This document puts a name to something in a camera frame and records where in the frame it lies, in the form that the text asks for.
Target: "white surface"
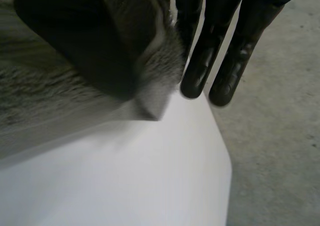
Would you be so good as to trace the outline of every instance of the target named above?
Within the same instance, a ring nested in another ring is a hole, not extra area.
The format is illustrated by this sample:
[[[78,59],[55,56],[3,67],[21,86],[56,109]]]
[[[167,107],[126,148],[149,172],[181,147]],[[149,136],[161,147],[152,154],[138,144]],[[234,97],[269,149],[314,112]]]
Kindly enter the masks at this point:
[[[176,93],[160,122],[108,123],[2,167],[0,225],[224,226],[230,183],[207,100]]]

